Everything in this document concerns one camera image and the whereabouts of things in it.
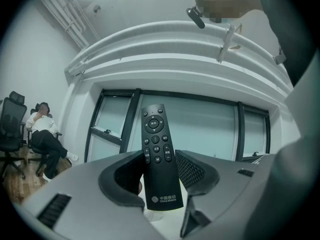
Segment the window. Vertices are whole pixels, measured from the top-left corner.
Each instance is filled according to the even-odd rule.
[[[208,101],[142,95],[130,151],[141,149],[141,109],[164,104],[175,150],[188,150],[210,157],[231,160],[236,153],[235,107]]]
[[[164,104],[175,150],[250,163],[270,151],[267,110],[188,93],[102,90],[84,162],[141,150],[141,109],[152,104]]]
[[[102,91],[93,112],[85,145],[85,162],[103,159],[127,151],[135,117],[139,91]]]
[[[93,127],[121,138],[130,101],[131,97],[105,96]]]
[[[265,117],[251,112],[244,112],[244,150],[243,157],[264,155],[266,153],[266,124]]]
[[[95,161],[119,154],[120,146],[94,134],[91,135],[88,161]]]

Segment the black remote control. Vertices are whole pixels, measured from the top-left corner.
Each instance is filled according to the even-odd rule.
[[[146,106],[141,117],[146,207],[154,211],[181,208],[184,203],[165,106]]]

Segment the seated person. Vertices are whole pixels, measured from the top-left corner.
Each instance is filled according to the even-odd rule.
[[[77,155],[66,150],[54,137],[58,128],[54,120],[47,117],[49,112],[48,104],[42,102],[39,111],[33,113],[25,124],[27,128],[32,128],[32,144],[38,149],[48,151],[49,156],[42,176],[48,182],[54,177],[59,158],[68,158],[71,161],[79,159]]]

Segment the black office chair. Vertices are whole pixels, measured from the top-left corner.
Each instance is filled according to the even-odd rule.
[[[22,96],[21,94],[15,92],[15,91],[12,91],[9,95],[9,98],[16,101],[16,102],[19,102],[21,104],[25,104],[25,96]],[[22,129],[21,129],[21,144],[20,144],[20,147],[22,148],[24,146],[24,135],[25,135],[25,126],[26,126],[26,123],[25,122],[21,122],[21,126],[22,126]]]
[[[21,157],[11,157],[10,152],[17,152],[21,147],[23,135],[20,126],[25,116],[27,107],[23,104],[23,99],[18,93],[6,97],[3,101],[2,114],[0,119],[0,151],[4,152],[5,157],[0,157],[0,161],[4,161],[4,165],[0,174],[0,181],[4,181],[4,173],[8,165],[13,166],[22,174],[22,178],[26,176],[24,172],[14,163],[15,161],[24,160]]]
[[[34,112],[38,112],[39,111],[39,108],[40,108],[40,105],[39,104],[36,104],[35,108],[31,109],[30,110],[30,115],[32,115]],[[34,157],[34,158],[29,158],[27,161],[28,161],[28,164],[30,164],[30,161],[36,161],[36,162],[40,162],[36,171],[35,171],[35,175],[37,177],[40,176],[40,173],[39,173],[39,170],[41,169],[41,167],[43,165],[45,165],[48,161],[48,151],[47,150],[43,150],[43,149],[40,149],[40,148],[37,148],[36,146],[33,145],[32,143],[32,129],[31,128],[27,128],[27,131],[28,131],[28,148],[32,149],[33,153],[37,153],[39,155],[41,155],[41,157]],[[58,139],[59,136],[61,136],[62,134],[60,132],[57,132],[55,134],[55,137]]]

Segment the hand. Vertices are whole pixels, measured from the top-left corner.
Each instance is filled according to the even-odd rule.
[[[37,112],[35,117],[33,118],[33,121],[37,121],[38,119],[40,119],[42,117],[42,113],[41,112]]]

